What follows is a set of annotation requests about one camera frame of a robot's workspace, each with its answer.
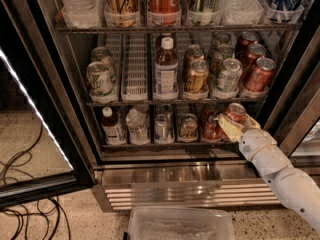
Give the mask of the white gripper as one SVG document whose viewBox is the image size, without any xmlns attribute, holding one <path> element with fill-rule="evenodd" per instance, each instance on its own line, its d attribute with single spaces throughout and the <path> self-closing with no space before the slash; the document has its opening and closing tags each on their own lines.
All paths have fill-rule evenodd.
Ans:
<svg viewBox="0 0 320 240">
<path fill-rule="evenodd" d="M 239 150 L 251 162 L 262 178 L 292 166 L 288 157 L 279 149 L 276 140 L 250 115 L 245 116 L 244 126 L 224 114 L 218 116 L 218 124 L 231 142 L 239 142 Z"/>
</svg>

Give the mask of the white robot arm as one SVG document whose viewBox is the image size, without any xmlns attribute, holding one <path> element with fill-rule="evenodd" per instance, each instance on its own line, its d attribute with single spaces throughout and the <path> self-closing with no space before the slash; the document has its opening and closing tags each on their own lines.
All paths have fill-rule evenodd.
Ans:
<svg viewBox="0 0 320 240">
<path fill-rule="evenodd" d="M 242 155 L 255 166 L 280 203 L 320 233 L 320 189 L 315 181 L 294 167 L 276 140 L 248 114 L 243 123 L 237 123 L 220 113 L 218 125 L 239 144 Z"/>
</svg>

